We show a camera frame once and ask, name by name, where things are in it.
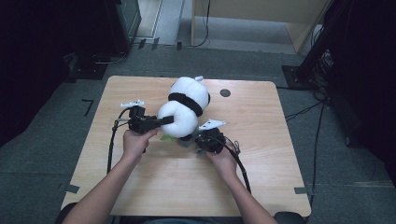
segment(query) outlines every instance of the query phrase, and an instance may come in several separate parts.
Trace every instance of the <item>black hole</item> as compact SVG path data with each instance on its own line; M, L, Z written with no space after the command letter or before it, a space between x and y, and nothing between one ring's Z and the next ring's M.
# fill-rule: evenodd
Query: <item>black hole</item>
M229 97L231 95L231 92L229 90L227 90L227 89L222 89L220 91L220 95L223 96L223 97Z

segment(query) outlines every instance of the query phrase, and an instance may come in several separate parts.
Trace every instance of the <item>white stuffed toy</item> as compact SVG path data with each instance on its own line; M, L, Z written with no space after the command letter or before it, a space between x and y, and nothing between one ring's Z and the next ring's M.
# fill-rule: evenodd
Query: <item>white stuffed toy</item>
M168 102L158 112L158 118L174 116L174 122L161 126L165 134L182 141L190 141L200 117L210 102L202 77L180 77L171 87Z

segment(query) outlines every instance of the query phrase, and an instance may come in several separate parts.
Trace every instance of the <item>person's right hand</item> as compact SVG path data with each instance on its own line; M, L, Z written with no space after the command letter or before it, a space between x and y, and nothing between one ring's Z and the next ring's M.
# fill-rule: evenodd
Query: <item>person's right hand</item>
M144 134L139 134L131 130L126 130L123 135L122 157L132 162L139 162L142 153L149 146L149 139L156 135L160 129L150 130Z
M227 147L233 152L236 151L232 145L227 145ZM226 147L218 154L206 152L206 156L212 161L223 180L236 177L236 161Z

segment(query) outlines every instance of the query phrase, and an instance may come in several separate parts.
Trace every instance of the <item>white bracket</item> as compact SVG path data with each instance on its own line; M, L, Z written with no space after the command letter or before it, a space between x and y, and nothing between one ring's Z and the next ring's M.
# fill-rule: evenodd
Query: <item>white bracket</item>
M199 131L210 130L226 124L225 121L210 119L205 124L198 127Z
M203 76L199 76L199 77L195 77L194 79L195 79L195 81L202 81L202 80L204 80L204 77Z
M137 100L137 101L133 101L133 102L126 103L126 104L121 104L121 107L132 107L134 105L144 105L144 104L145 104L144 101Z

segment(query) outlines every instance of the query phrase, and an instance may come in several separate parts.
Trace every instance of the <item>person's left hand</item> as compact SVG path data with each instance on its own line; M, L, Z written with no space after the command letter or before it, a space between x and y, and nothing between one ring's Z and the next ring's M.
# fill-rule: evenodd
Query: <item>person's left hand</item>
M132 161L139 162L142 153L149 146L149 139L156 135L160 129L150 130L144 134L139 134L131 130L126 130L123 135L123 155Z

